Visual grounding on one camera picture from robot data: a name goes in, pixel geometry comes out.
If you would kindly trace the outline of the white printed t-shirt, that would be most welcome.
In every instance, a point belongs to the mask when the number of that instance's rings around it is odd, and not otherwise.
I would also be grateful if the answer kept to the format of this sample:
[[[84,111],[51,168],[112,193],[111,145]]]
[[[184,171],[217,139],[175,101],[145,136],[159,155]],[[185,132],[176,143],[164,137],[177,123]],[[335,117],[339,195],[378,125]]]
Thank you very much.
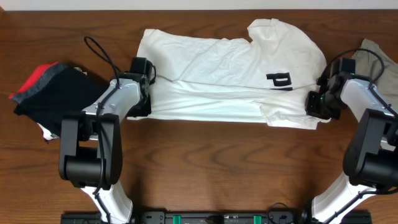
[[[322,51],[277,19],[256,19],[248,34],[204,39],[147,29],[137,54],[157,69],[151,118],[316,129],[305,100],[325,68]]]

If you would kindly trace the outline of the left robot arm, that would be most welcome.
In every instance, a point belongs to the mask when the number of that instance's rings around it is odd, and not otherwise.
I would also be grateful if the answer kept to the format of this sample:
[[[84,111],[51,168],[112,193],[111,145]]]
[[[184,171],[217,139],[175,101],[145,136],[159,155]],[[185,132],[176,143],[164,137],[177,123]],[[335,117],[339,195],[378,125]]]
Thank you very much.
[[[111,79],[108,89],[80,112],[62,120],[59,174],[90,196],[99,210],[94,217],[76,217],[82,223],[133,223],[133,203],[119,180],[123,168],[120,125],[126,117],[151,114],[150,86],[156,68],[135,57],[129,71]]]

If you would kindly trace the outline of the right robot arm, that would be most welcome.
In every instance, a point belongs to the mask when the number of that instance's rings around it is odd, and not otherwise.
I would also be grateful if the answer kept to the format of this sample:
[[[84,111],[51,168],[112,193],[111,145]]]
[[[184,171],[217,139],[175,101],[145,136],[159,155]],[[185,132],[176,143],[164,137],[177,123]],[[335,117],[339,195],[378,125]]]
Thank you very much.
[[[397,193],[397,112],[368,77],[356,74],[356,62],[336,58],[318,79],[318,91],[305,101],[309,116],[339,119],[350,109],[358,120],[343,158],[343,171],[304,209],[298,223],[342,223],[361,202]]]

